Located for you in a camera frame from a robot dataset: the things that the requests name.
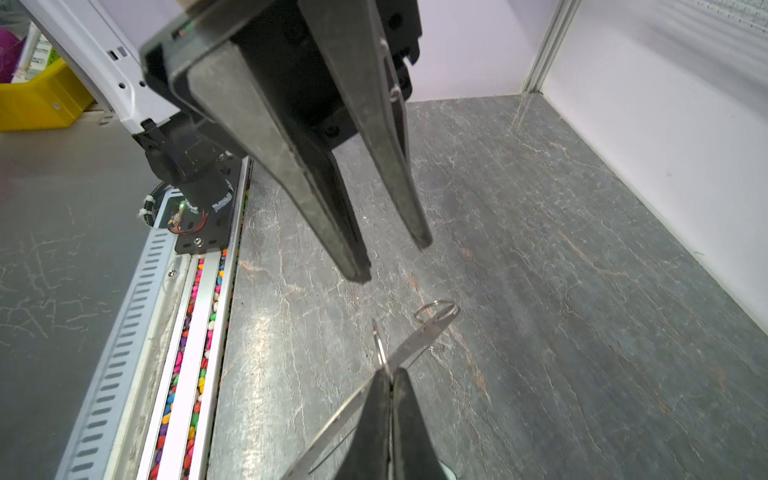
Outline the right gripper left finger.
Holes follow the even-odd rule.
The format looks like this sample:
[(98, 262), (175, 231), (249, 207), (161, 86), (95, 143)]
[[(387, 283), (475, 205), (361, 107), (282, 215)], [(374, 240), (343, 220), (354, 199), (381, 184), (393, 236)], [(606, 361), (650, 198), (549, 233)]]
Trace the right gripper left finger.
[(391, 377), (378, 370), (336, 480), (388, 478), (391, 403)]

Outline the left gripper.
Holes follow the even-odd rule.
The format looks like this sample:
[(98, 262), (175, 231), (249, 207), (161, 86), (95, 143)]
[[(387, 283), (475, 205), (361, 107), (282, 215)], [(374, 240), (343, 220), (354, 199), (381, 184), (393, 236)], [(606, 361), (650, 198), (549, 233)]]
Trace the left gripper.
[(431, 245), (405, 110), (421, 35), (416, 1), (196, 1), (140, 48), (145, 84), (179, 111), (142, 121), (139, 143), (160, 150), (152, 131), (195, 127), (258, 160), (344, 278), (366, 283), (371, 263), (332, 150), (358, 131), (414, 243)]

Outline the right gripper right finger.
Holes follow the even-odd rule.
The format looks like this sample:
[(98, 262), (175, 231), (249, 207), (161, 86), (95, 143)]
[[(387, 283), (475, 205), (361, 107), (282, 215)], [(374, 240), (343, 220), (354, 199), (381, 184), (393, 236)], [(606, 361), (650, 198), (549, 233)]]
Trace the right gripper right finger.
[(394, 372), (392, 386), (394, 479), (445, 479), (406, 369)]

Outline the large toothed metal keyring disc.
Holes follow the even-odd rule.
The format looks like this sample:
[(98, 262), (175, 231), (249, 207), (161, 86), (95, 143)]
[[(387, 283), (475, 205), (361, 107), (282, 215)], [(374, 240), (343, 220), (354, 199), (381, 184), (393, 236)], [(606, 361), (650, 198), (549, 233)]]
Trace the large toothed metal keyring disc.
[(427, 351), (460, 315), (452, 300), (422, 306), (413, 317), (432, 311), (397, 349), (388, 354), (379, 326), (372, 323), (379, 368), (334, 413), (283, 477), (308, 479), (321, 465), (320, 455), (341, 428), (359, 414), (349, 449), (335, 473), (337, 479), (455, 479), (457, 475), (433, 447), (404, 363)]

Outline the key with white-green tag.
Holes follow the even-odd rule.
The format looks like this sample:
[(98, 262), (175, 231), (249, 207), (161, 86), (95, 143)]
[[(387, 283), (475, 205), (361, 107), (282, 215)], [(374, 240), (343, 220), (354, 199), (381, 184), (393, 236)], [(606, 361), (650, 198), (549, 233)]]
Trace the key with white-green tag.
[(439, 466), (446, 480), (457, 480), (457, 475), (445, 463), (439, 462)]

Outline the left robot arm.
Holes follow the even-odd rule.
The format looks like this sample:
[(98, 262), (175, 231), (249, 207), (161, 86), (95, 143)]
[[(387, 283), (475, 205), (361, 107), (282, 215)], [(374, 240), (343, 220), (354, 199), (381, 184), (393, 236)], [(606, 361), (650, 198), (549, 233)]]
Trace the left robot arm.
[(348, 280), (370, 261), (333, 150), (360, 136), (413, 241), (432, 235), (405, 104), (422, 34), (414, 1), (26, 1), (24, 11), (208, 224), (258, 161)]

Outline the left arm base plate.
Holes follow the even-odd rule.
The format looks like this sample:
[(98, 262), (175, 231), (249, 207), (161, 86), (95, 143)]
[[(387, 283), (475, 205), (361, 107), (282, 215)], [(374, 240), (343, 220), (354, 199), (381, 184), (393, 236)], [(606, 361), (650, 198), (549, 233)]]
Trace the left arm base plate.
[(177, 236), (177, 254), (203, 254), (228, 247), (233, 234), (238, 196), (242, 192), (241, 182), (249, 167), (249, 159), (222, 155), (213, 164), (213, 180), (203, 189), (198, 188), (193, 199), (186, 194), (180, 197), (176, 209), (167, 223), (170, 233)]

